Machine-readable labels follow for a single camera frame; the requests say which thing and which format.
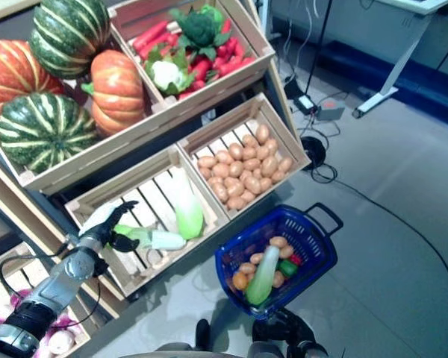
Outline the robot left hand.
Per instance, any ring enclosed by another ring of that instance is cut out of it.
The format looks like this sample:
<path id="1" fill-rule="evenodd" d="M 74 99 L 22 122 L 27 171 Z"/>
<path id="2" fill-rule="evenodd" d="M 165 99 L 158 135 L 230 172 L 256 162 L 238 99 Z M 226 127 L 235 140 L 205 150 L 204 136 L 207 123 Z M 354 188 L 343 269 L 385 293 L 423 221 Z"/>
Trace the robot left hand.
<path id="1" fill-rule="evenodd" d="M 78 247 L 89 248 L 99 254 L 107 245 L 120 252 L 135 250 L 138 239 L 129 239 L 126 235 L 117 233 L 114 228 L 122 216 L 133 209 L 137 201 L 125 201 L 119 205 L 106 203 L 100 206 L 84 223 L 78 235 Z"/>

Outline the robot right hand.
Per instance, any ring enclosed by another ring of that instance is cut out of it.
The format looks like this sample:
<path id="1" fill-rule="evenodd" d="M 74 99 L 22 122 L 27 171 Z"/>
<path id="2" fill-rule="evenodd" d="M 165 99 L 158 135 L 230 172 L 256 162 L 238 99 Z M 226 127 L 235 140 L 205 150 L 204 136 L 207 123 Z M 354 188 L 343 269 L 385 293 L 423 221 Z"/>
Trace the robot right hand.
<path id="1" fill-rule="evenodd" d="M 274 341 L 287 344 L 286 357 L 329 357 L 308 324 L 285 308 L 266 320 L 254 321 L 248 357 L 283 357 Z"/>

